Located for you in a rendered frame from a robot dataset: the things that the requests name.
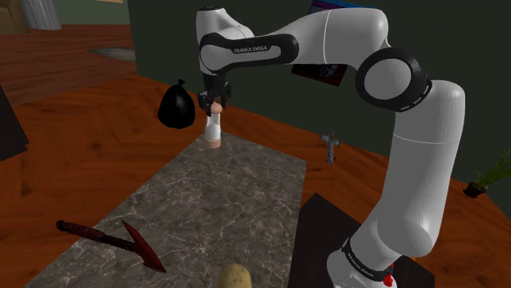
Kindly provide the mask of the yellow-brown potato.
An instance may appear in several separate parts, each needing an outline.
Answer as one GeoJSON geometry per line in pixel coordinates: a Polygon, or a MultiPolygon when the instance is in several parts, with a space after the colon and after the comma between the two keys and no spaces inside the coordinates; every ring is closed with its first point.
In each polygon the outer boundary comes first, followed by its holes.
{"type": "Polygon", "coordinates": [[[238,263],[224,267],[215,288],[252,288],[249,271],[238,263]]]}

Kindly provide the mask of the grey curtain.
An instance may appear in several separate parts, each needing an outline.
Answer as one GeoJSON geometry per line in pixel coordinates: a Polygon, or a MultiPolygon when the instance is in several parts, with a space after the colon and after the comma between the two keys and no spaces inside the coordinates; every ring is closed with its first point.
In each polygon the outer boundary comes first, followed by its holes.
{"type": "Polygon", "coordinates": [[[54,0],[20,0],[20,5],[26,22],[31,29],[61,29],[61,22],[54,0]]]}

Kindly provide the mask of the green potted plant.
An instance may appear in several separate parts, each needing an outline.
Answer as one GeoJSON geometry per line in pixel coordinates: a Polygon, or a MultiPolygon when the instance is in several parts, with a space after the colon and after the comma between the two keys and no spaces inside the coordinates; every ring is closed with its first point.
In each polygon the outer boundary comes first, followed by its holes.
{"type": "Polygon", "coordinates": [[[511,148],[504,151],[497,163],[490,167],[486,173],[476,171],[476,182],[470,182],[464,189],[464,194],[471,198],[477,198],[486,193],[492,184],[498,184],[499,180],[511,177],[511,148]]]}

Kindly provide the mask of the grey marble table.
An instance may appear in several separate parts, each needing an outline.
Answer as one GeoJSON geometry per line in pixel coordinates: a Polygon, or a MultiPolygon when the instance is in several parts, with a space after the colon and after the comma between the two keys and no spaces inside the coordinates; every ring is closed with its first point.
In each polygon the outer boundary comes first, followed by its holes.
{"type": "Polygon", "coordinates": [[[227,133],[217,149],[197,139],[97,225],[121,238],[133,226],[164,272],[79,240],[25,288],[215,288],[231,263],[249,270],[253,288],[287,288],[305,168],[227,133]]]}

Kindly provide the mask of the black garbage bag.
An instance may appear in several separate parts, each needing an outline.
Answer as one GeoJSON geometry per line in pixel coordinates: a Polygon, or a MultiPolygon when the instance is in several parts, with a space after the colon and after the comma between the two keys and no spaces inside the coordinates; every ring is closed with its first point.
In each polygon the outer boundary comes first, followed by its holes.
{"type": "Polygon", "coordinates": [[[168,128],[182,129],[194,124],[195,104],[191,96],[183,88],[185,81],[168,88],[162,97],[157,112],[158,120],[168,128]]]}

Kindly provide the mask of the dark wall picture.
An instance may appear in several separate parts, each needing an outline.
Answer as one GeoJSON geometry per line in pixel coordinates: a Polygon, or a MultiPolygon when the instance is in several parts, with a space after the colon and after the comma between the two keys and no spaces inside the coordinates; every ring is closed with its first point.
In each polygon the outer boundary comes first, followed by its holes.
{"type": "MultiPolygon", "coordinates": [[[[336,8],[364,8],[364,5],[344,2],[342,0],[312,0],[309,13],[313,14],[320,11],[331,10],[336,8]]],[[[313,79],[322,83],[327,83],[333,86],[339,86],[345,72],[347,65],[303,65],[295,64],[292,67],[292,73],[302,77],[313,79]]]]}

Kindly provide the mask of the white and tan bottle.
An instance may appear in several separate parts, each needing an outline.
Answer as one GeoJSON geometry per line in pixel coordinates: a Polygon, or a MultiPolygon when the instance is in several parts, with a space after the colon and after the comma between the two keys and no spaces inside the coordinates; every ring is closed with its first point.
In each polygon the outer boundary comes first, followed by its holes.
{"type": "Polygon", "coordinates": [[[211,105],[211,116],[206,117],[204,139],[206,146],[210,149],[216,149],[221,146],[220,114],[222,110],[223,107],[214,102],[211,105]]]}

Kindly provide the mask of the dark red axe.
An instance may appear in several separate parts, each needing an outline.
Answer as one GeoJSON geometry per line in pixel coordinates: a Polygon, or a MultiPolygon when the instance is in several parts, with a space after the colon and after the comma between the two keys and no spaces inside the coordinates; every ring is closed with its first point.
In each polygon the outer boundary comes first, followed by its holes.
{"type": "Polygon", "coordinates": [[[157,272],[166,273],[163,263],[158,258],[155,251],[149,246],[142,235],[131,225],[122,220],[124,227],[133,239],[127,241],[116,236],[107,235],[92,227],[86,227],[77,223],[69,223],[63,220],[56,222],[56,227],[61,232],[67,232],[82,238],[96,241],[103,244],[112,245],[123,250],[131,251],[141,257],[143,264],[157,272]]]}

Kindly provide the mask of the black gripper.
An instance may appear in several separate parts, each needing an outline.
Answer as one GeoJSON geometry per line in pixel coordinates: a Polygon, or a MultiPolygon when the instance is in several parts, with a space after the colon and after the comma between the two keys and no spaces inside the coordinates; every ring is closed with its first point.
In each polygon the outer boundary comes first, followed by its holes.
{"type": "Polygon", "coordinates": [[[231,97],[232,84],[223,74],[203,74],[205,91],[197,95],[198,104],[201,109],[206,112],[207,116],[211,116],[211,106],[213,100],[220,97],[220,105],[223,109],[227,107],[228,99],[231,97]]]}

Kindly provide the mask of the grey floor rug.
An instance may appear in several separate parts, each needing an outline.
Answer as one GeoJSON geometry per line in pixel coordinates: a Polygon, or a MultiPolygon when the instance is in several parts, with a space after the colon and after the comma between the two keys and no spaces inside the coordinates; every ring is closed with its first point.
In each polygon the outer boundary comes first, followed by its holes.
{"type": "Polygon", "coordinates": [[[89,52],[98,54],[100,56],[116,59],[119,61],[136,61],[135,51],[127,47],[102,47],[89,49],[89,52]]]}

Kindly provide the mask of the grey toy airplane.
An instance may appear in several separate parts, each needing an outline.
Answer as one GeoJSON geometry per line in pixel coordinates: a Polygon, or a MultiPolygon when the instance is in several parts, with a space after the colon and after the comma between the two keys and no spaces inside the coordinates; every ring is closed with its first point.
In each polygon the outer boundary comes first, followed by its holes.
{"type": "Polygon", "coordinates": [[[334,153],[333,153],[333,147],[335,147],[335,146],[340,147],[341,141],[334,137],[334,131],[331,131],[329,134],[321,133],[319,136],[319,140],[323,141],[327,144],[327,154],[328,154],[327,163],[330,165],[333,165],[333,162],[336,159],[336,157],[334,156],[334,153]]]}

